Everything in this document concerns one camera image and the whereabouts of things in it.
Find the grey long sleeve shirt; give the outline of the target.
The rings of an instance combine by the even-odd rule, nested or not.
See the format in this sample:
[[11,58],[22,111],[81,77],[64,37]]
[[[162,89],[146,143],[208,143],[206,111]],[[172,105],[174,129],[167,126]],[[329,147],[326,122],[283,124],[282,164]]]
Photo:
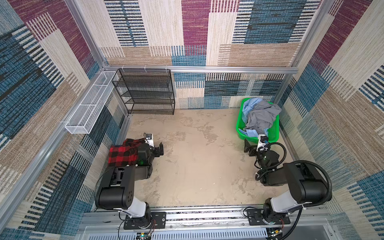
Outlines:
[[268,135],[268,130],[273,126],[282,109],[265,100],[256,104],[248,115],[248,122],[243,130],[256,130],[258,134]]

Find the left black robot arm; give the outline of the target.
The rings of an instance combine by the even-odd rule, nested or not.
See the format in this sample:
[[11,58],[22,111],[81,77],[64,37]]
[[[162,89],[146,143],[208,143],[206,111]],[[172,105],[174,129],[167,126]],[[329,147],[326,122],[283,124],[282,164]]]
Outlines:
[[98,180],[96,207],[119,212],[125,230],[165,228],[166,213],[152,213],[147,202],[135,197],[135,182],[149,179],[154,158],[163,155],[163,144],[153,147],[145,139],[112,146],[106,171]]

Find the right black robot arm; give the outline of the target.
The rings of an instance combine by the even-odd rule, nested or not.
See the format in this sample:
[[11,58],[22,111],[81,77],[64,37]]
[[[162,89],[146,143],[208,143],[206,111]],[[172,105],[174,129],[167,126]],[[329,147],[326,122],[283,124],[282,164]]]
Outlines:
[[262,208],[246,207],[244,216],[251,226],[282,225],[290,223],[288,215],[296,210],[323,205],[332,199],[333,185],[328,173],[310,161],[285,163],[287,150],[280,156],[273,151],[267,137],[256,146],[244,140],[244,152],[255,157],[258,169],[255,180],[265,187],[288,186],[278,197],[268,198]]

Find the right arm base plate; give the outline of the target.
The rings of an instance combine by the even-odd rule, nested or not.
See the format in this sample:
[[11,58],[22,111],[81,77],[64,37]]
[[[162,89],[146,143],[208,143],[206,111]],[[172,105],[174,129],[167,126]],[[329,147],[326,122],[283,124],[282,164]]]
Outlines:
[[289,225],[291,223],[288,214],[264,212],[260,208],[247,207],[243,210],[243,215],[248,219],[250,226]]

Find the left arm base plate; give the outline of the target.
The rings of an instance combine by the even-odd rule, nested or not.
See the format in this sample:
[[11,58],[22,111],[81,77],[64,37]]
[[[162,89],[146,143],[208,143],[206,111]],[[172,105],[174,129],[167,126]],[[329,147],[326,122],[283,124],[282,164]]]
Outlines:
[[126,217],[124,221],[124,230],[149,230],[149,229],[164,229],[166,227],[167,213],[153,212],[146,213],[141,218]]

